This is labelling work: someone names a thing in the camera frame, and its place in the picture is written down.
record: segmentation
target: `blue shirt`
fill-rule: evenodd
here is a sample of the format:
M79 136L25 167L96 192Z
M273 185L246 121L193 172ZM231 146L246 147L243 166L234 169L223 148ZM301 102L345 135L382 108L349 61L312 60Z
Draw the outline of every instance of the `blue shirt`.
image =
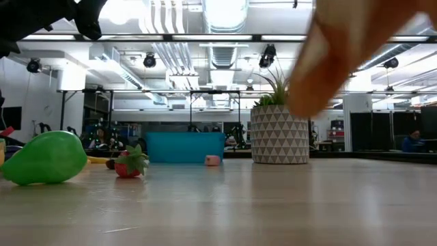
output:
M422 139L412 139L411 137L406 137L402 143L402 152L414 153L420 152L417 145L424 144Z

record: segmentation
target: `ceiling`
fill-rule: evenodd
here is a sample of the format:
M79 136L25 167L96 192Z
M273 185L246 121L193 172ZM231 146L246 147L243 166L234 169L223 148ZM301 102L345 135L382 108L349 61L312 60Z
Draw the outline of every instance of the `ceiling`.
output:
M120 0L123 1L124 9L121 14L131 17L124 25L115 25L109 19L113 13L111 10L103 9L100 15L100 26L103 33L141 33L138 25L138 16L141 14L137 6L141 5L141 0ZM203 13L201 10L201 0L183 1L183 24L186 33L204 33ZM293 1L282 0L250 0L249 10L246 18L243 33L262 33L262 34L306 34L312 13L312 0L300 0L297 9L292 9ZM164 22L165 10L162 11ZM418 14L402 30L399 35L415 35L415 27L428 23L427 16ZM77 33L74 22L60 20L53 25L54 30L50 33ZM210 62L208 61L208 48L200 47L201 43L188 43L190 57L193 61L195 71L199 75L199 85L211 85ZM63 51L79 61L88 70L87 83L97 83L106 88L125 89L126 82L113 70L105 66L101 61L89 58L90 42L20 42L19 47L25 53L27 51ZM277 58L272 71L276 69L282 71L284 75L289 75L293 69L301 44L299 43L277 43L274 44L277 50ZM143 83L148 84L154 89L166 89L162 81L166 78L167 68L155 54L156 66L145 68L143 59L148 52L155 52L152 43L144 42L105 42L107 50L115 47L120 52L120 62L128 67ZM261 71L258 66L259 58L264 49L265 43L247 43L246 47L238 48L236 65L233 67L235 74L229 89L245 90L248 79L253 80L255 89L269 90L269 85L257 73L271 78L268 71ZM392 70L373 67L356 75L371 77L371 86L374 90L383 90L387 83L399 84L402 91L419 90L436 84L437 76L432 72L437 66L437 46L434 44L420 44L410 49L396 58L399 60L399 67Z

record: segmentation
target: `triangle pattern pot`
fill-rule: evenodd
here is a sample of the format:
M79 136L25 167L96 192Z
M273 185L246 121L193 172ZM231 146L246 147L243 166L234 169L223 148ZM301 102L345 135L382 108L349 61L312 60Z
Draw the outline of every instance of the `triangle pattern pot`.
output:
M251 110L252 159L266 164L305 164L309 159L308 121L284 105Z

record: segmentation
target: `table surface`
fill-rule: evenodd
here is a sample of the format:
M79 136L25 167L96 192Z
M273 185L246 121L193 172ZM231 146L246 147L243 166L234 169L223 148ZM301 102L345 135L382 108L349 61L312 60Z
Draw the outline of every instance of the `table surface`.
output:
M47 245L437 245L437 169L362 159L308 165L88 165L63 184L0 174L0 240Z

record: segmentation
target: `blue bin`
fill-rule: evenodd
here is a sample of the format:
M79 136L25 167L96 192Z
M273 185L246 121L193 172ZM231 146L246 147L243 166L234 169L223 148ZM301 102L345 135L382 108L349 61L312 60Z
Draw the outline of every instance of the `blue bin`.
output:
M223 133L147 133L151 163L204 163L207 155L223 160Z

